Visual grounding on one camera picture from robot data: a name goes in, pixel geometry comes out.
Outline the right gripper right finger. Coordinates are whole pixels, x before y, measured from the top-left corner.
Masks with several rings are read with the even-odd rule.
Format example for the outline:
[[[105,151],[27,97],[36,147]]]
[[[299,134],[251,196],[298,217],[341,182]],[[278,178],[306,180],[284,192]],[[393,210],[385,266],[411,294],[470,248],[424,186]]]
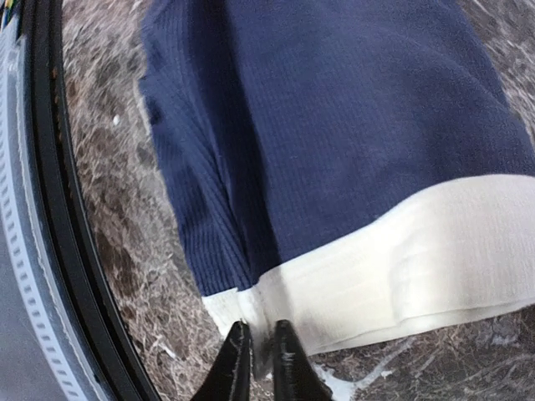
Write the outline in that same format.
[[[274,399],[278,401],[331,400],[288,320],[278,321],[275,325],[273,389]]]

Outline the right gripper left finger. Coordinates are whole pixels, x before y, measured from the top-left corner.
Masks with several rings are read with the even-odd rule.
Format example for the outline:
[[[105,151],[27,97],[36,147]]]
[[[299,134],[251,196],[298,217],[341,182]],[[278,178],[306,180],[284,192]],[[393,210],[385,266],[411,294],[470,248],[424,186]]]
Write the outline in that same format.
[[[234,322],[191,401],[249,401],[251,341],[249,326],[244,322]]]

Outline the navy underwear white waistband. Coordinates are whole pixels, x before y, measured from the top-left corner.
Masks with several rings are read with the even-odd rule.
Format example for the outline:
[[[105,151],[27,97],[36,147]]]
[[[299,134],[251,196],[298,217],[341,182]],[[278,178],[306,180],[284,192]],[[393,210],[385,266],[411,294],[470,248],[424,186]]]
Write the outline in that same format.
[[[140,80],[221,334],[310,354],[534,303],[534,151],[455,1],[154,1]]]

